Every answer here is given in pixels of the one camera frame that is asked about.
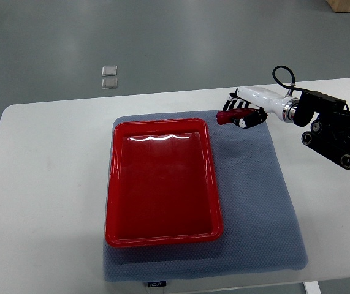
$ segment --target red tray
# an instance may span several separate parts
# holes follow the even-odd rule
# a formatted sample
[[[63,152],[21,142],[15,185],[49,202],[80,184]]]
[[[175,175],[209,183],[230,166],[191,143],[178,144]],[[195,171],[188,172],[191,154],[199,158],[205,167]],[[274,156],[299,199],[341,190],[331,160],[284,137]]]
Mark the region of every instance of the red tray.
[[[105,239],[113,247],[213,241],[223,232],[207,124],[123,122],[113,131]]]

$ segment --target white table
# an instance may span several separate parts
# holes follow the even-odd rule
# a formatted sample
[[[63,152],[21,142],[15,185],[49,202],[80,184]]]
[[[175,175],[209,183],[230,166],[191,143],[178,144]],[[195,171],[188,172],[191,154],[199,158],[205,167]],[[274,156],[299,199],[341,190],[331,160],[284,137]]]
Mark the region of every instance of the white table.
[[[350,78],[298,86],[350,106]],[[285,94],[278,85],[266,88]],[[12,105],[0,121],[0,293],[145,293],[102,278],[112,123],[220,109],[233,88]],[[302,145],[308,130],[267,120],[309,263],[301,271],[170,281],[165,293],[350,277],[350,171]]]

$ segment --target label tag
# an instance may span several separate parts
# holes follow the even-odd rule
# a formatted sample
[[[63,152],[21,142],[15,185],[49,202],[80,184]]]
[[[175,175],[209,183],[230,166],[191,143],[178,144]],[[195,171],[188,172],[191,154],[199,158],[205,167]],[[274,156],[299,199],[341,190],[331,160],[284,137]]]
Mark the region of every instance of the label tag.
[[[167,281],[148,282],[147,284],[148,284],[148,288],[166,287]]]

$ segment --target concrete floor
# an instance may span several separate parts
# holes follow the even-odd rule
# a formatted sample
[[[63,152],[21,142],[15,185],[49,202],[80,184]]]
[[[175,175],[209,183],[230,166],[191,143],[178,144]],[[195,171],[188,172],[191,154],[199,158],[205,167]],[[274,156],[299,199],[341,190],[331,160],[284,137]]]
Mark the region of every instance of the concrete floor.
[[[109,64],[118,88],[102,90]],[[298,81],[350,77],[350,13],[325,0],[0,1],[0,117],[20,103],[274,83],[278,64]],[[320,286],[350,293],[350,279]]]

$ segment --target gray cloth mat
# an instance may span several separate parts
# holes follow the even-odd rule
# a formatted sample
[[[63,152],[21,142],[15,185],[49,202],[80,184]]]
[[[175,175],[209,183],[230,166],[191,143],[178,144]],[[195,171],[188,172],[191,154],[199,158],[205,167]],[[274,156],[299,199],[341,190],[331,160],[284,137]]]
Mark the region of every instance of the gray cloth mat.
[[[219,126],[216,111],[125,116],[125,121],[202,118],[207,122],[224,233],[212,242],[112,248],[104,240],[105,280],[153,282],[225,274],[300,270],[303,239],[266,123]]]

